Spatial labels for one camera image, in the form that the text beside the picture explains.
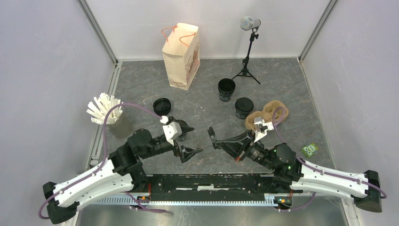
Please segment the black cup lid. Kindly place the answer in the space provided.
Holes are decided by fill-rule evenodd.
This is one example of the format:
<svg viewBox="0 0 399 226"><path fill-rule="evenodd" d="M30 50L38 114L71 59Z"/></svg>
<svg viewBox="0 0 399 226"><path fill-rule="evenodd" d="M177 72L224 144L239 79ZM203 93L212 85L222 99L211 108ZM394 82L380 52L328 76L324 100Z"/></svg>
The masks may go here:
<svg viewBox="0 0 399 226"><path fill-rule="evenodd" d="M235 109L241 112L251 112L253 111L254 103L251 99L247 97L241 97L235 102Z"/></svg>
<svg viewBox="0 0 399 226"><path fill-rule="evenodd" d="M209 137L211 139L211 142L212 142L212 145L213 145L214 149L218 149L218 147L216 145L217 138L216 138L214 129L212 127L209 127L207 132L208 132L208 135L209 135Z"/></svg>

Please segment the single black coffee cup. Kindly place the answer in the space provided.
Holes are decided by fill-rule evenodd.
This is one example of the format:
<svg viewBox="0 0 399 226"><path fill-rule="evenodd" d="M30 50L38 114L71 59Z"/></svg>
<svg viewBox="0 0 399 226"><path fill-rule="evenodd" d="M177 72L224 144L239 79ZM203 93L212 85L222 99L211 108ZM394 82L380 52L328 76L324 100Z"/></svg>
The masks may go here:
<svg viewBox="0 0 399 226"><path fill-rule="evenodd" d="M251 113L252 113L253 109L250 109L248 111L244 111L242 109L236 108L236 116L239 119L246 119Z"/></svg>

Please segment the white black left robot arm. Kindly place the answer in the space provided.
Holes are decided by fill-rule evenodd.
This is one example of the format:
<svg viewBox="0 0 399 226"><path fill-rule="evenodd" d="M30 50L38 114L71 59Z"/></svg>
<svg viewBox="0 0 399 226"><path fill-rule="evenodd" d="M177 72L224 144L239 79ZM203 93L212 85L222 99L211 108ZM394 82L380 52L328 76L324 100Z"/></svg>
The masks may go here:
<svg viewBox="0 0 399 226"><path fill-rule="evenodd" d="M109 195L148 188L149 179L143 169L142 159L172 151L182 163L200 153L202 148L179 145L188 132L194 130L183 120L163 116L163 134L152 137L147 129L138 129L126 143L111 152L98 165L62 183L43 185L47 209L46 217L52 224L73 218L89 204Z"/></svg>

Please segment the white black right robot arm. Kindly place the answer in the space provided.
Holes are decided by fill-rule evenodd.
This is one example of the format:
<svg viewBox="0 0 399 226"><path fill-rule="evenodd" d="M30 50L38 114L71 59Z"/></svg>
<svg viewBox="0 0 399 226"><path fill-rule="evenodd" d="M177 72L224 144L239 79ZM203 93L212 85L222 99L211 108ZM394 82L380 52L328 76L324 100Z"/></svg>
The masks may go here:
<svg viewBox="0 0 399 226"><path fill-rule="evenodd" d="M344 172L319 166L297 158L296 153L281 143L267 149L255 140L250 130L239 136L218 140L213 128L207 130L215 149L226 151L235 161L245 158L272 171L272 187L277 192L286 190L325 193L351 200L359 209L382 212L382 199L387 198L380 188L379 174L373 170L363 173Z"/></svg>

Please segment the paper takeout bag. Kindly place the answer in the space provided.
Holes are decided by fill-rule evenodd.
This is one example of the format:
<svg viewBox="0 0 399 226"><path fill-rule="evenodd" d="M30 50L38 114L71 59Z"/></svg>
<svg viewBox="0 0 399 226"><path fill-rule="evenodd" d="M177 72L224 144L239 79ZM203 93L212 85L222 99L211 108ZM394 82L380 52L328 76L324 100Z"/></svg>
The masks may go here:
<svg viewBox="0 0 399 226"><path fill-rule="evenodd" d="M171 87L188 90L200 66L199 27L177 23L161 30L163 60Z"/></svg>

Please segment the stack of black lids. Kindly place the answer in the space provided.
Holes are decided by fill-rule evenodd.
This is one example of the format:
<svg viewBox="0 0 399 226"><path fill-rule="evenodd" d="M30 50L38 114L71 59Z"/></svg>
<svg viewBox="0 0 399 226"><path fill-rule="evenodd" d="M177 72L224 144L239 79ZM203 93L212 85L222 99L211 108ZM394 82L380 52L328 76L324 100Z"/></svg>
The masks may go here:
<svg viewBox="0 0 399 226"><path fill-rule="evenodd" d="M158 116L166 116L170 113L172 105L169 99L159 98L153 103L152 107Z"/></svg>

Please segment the stack of black cups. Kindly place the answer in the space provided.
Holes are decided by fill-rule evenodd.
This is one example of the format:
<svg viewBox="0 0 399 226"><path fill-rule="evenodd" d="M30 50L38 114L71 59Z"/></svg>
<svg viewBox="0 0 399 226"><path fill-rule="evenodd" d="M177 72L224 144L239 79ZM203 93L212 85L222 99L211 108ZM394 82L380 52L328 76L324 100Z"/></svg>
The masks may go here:
<svg viewBox="0 0 399 226"><path fill-rule="evenodd" d="M229 78L221 79L218 83L219 98L224 102L230 101L235 88L234 80Z"/></svg>

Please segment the green toy figure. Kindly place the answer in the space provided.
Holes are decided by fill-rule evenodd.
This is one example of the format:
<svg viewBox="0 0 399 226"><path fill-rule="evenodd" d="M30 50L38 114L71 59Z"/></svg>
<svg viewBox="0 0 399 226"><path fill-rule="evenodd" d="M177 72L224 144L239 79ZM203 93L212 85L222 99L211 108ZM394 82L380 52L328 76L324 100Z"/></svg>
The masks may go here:
<svg viewBox="0 0 399 226"><path fill-rule="evenodd" d="M318 151L318 149L319 149L319 147L316 146L315 143L310 143L310 144L304 146L303 148L301 148L301 151L303 152L303 154L304 154L306 157L311 157L311 156L313 156L313 155L316 154L316 152Z"/></svg>

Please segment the white straws in cup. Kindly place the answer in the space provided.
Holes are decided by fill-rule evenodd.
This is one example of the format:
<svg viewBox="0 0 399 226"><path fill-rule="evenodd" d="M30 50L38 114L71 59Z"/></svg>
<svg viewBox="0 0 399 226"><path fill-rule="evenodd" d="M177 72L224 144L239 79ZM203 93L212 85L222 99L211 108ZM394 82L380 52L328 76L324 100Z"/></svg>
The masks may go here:
<svg viewBox="0 0 399 226"><path fill-rule="evenodd" d="M88 103L88 109L86 110L91 115L91 122L98 125L105 124L117 139L126 138L133 132L132 123L125 116L122 107L119 106L112 109L121 103L122 101L115 96L101 93L99 97L94 97L93 101Z"/></svg>

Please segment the microphone on black tripod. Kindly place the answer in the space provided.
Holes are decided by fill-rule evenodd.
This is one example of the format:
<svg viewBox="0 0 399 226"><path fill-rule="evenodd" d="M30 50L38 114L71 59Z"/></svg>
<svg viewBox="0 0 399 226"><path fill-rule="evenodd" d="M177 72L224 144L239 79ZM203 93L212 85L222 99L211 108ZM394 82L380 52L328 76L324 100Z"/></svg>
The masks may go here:
<svg viewBox="0 0 399 226"><path fill-rule="evenodd" d="M254 19L251 16L245 16L241 19L241 21L240 21L241 29L244 31L251 31L251 34L250 34L250 38L249 38L249 46L248 46L248 50L247 50L247 55L242 60L243 67L238 74L236 74L232 77L232 80L234 80L236 77L252 78L259 85L261 84L260 81L257 78L255 78L248 69L248 63L250 60L250 53L251 53L252 45L253 45L253 42L255 40L257 40L259 37L259 34L257 32L259 30L260 25L261 25L261 20Z"/></svg>

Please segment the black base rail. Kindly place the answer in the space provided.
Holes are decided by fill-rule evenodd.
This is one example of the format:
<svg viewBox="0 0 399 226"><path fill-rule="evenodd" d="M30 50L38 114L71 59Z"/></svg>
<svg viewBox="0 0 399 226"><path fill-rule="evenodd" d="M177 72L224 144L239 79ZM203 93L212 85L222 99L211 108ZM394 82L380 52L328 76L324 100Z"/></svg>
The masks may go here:
<svg viewBox="0 0 399 226"><path fill-rule="evenodd" d="M156 205L227 205L265 202L265 194L307 192L277 190L271 184L272 178L263 174L153 174L148 177L148 188L143 191L117 194L132 193L137 196L136 201Z"/></svg>

